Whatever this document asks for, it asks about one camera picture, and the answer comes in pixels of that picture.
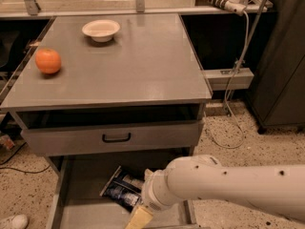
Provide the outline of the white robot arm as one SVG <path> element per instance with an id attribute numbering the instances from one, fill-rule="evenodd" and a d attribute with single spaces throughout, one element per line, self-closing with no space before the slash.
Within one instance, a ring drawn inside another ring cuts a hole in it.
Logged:
<path id="1" fill-rule="evenodd" d="M 143 229 L 153 216 L 185 200 L 224 200 L 305 222 L 305 166 L 225 167 L 214 156 L 183 156 L 145 172 L 141 201 L 125 229 Z"/>

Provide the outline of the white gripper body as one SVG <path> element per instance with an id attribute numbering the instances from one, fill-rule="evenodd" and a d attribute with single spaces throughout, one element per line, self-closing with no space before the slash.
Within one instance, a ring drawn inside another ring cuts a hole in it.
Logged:
<path id="1" fill-rule="evenodd" d="M 150 169 L 146 169 L 144 179 L 141 191 L 143 205 L 152 212 L 170 209 L 173 203 L 168 198 L 169 190 L 164 173 L 161 170 L 153 172 Z"/>

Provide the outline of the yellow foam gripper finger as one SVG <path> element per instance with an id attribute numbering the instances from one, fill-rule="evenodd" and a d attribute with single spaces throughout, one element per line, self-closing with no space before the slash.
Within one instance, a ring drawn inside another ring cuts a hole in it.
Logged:
<path id="1" fill-rule="evenodd" d="M 125 229 L 143 229 L 153 219 L 153 212 L 143 205 L 133 208 Z"/>

